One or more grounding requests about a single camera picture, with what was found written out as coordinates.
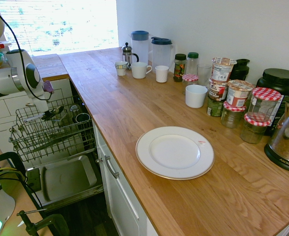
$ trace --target stainless steel kettle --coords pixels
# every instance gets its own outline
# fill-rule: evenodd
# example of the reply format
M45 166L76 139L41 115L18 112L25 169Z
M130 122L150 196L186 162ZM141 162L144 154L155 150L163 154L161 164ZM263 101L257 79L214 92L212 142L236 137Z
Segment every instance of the stainless steel kettle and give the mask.
M289 171L289 101L285 102L285 113L264 147L264 152L272 162Z

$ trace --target blue lid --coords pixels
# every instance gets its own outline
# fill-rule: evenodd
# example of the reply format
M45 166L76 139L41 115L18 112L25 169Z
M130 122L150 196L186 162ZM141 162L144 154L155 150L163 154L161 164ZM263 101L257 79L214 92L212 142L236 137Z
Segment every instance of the blue lid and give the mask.
M158 45L169 45L172 44L172 41L170 41L168 38L152 37L152 43Z
M135 41L145 41L149 39L149 32L137 30L131 32L131 39Z

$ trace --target dishwasher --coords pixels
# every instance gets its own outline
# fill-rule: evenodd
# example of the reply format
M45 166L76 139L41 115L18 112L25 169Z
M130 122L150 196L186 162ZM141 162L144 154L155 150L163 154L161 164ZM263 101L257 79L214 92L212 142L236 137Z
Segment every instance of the dishwasher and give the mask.
M80 97L49 101L48 107L60 112L46 121L36 106L16 110L9 142L26 167L34 199L51 211L102 192L103 186L92 120Z

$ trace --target white wall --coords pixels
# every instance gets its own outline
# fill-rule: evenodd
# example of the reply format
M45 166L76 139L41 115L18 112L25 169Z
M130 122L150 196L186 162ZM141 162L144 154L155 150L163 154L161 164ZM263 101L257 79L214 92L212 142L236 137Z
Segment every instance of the white wall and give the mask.
M145 30L169 38L178 53L249 59L247 81L264 69L289 70L289 0L117 0L119 45Z

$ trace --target window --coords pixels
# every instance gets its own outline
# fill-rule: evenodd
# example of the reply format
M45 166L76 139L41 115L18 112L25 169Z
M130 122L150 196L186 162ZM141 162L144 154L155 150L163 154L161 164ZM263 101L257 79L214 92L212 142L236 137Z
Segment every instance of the window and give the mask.
M0 12L31 55L118 47L116 0L0 0Z

